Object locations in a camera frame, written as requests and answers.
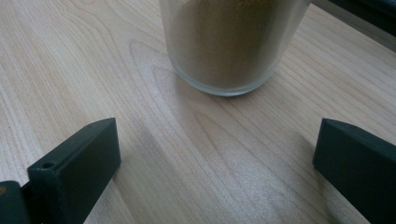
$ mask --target light wood surface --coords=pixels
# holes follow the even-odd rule
[[[366,223],[312,166],[322,118],[396,144],[396,55],[311,6],[234,98],[174,72],[157,0],[0,2],[0,177],[115,117],[121,168],[86,223]]]

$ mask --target glass jar base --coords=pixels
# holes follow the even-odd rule
[[[265,72],[265,74],[262,75],[262,78],[245,86],[241,86],[238,88],[232,88],[232,89],[222,89],[222,88],[216,88],[213,86],[208,86],[206,84],[203,84],[201,82],[198,82],[189,76],[187,76],[180,68],[177,66],[176,63],[172,62],[172,65],[174,66],[177,74],[188,84],[193,86],[195,89],[199,91],[203,91],[205,93],[211,94],[211,95],[217,95],[217,96],[226,96],[226,97],[231,97],[231,96],[238,96],[242,95],[245,93],[248,93],[250,91],[254,91],[257,88],[259,88],[262,84],[264,84],[270,77],[271,75],[275,72],[275,69],[269,69]]]

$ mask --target black object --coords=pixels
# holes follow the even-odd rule
[[[324,119],[313,163],[371,223],[396,223],[396,146]]]
[[[120,167],[115,119],[89,124],[31,165],[30,182],[0,182],[0,223],[83,223]]]
[[[328,0],[396,36],[396,0]]]

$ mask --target wooden table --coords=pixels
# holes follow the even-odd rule
[[[322,118],[396,144],[395,52],[311,6],[266,84],[210,96],[175,74],[157,1],[1,1],[1,180],[115,117],[86,223],[365,223],[312,158]]]

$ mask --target glass jar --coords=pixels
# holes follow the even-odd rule
[[[253,91],[273,73],[310,0],[160,0],[177,73],[210,94]]]

